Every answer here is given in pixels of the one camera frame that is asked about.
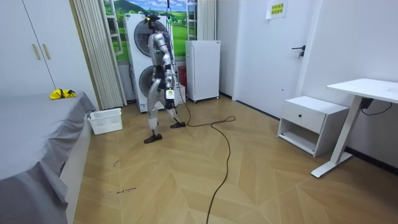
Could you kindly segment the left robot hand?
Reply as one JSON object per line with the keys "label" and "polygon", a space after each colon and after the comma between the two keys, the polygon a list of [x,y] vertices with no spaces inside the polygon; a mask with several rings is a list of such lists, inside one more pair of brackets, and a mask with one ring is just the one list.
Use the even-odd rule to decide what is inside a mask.
{"label": "left robot hand", "polygon": [[175,108],[175,93],[172,88],[166,89],[164,91],[164,96],[165,96],[165,109],[171,110]]}

